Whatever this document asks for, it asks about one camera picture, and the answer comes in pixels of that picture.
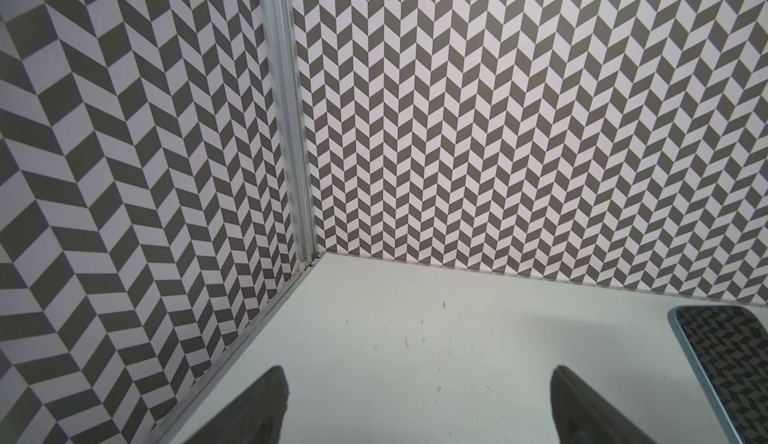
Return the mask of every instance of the blue phone edge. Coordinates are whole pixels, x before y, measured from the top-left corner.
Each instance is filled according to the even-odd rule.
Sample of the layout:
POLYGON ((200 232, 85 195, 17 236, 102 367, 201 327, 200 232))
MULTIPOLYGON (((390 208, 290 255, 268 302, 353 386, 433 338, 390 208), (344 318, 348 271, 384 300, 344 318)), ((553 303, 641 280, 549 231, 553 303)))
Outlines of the blue phone edge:
POLYGON ((710 401, 712 409, 715 411, 715 415, 717 416, 717 420, 720 421, 720 425, 725 431, 728 442, 730 442, 730 444, 744 444, 744 442, 741 440, 741 436, 730 420, 730 417, 728 417, 728 413, 725 411, 723 402, 721 402, 720 398, 717 397, 717 393, 715 392, 715 388, 712 385, 712 382, 710 382, 709 378, 706 377, 706 372, 704 372, 704 367, 696 357, 694 347, 688 341, 688 338, 685 336, 685 332, 683 332, 683 327, 677 321, 677 311, 680 309, 685 309, 686 307, 690 307, 690 305, 678 305, 670 309, 670 311, 667 313, 667 319, 672 326, 672 332, 674 332, 675 336, 677 337, 677 342, 680 343, 680 347, 683 348, 686 359, 688 359, 690 366, 694 370, 696 378, 701 384, 701 387, 704 389, 704 394, 706 394, 706 398, 710 401))

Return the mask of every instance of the smartphone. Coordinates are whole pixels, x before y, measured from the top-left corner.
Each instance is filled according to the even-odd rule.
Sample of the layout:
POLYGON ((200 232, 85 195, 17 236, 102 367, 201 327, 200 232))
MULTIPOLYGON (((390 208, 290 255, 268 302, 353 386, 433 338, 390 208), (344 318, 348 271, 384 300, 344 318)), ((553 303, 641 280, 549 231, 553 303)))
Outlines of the smartphone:
POLYGON ((683 305, 669 321, 731 444, 768 442, 768 333, 738 305, 683 305))
POLYGON ((184 444, 277 444, 289 394, 283 368, 274 366, 184 444))

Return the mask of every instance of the phone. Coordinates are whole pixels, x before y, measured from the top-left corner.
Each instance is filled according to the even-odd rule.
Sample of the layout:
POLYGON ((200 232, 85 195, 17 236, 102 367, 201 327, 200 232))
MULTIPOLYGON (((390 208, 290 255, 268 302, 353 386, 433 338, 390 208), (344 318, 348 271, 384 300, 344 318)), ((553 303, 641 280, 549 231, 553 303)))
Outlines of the phone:
POLYGON ((277 444, 289 394, 283 368, 274 366, 184 444, 277 444))
POLYGON ((655 444, 568 367, 552 372, 549 387, 560 444, 655 444))
POLYGON ((739 305, 683 305, 669 321, 732 444, 768 442, 768 333, 739 305))

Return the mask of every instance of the gray and white chevron pattern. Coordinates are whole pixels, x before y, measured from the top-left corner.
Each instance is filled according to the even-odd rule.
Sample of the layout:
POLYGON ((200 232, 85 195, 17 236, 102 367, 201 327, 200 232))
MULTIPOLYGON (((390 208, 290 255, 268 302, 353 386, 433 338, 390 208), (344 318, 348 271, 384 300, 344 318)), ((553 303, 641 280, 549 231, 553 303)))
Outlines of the gray and white chevron pattern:
POLYGON ((765 303, 767 0, 293 0, 318 240, 765 303))
POLYGON ((0 15, 0 442, 142 442, 296 263, 259 0, 0 15))

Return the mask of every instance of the vertical metal strip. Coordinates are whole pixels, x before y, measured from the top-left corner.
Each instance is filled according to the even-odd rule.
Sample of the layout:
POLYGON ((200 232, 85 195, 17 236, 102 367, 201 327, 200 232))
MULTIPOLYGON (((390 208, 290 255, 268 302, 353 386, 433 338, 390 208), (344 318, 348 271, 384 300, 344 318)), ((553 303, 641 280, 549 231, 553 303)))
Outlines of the vertical metal strip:
POLYGON ((298 56, 293 38, 293 6, 290 0, 261 0, 261 4, 296 251, 300 262, 306 258, 309 263, 317 256, 317 238, 312 218, 306 131, 301 114, 298 56))

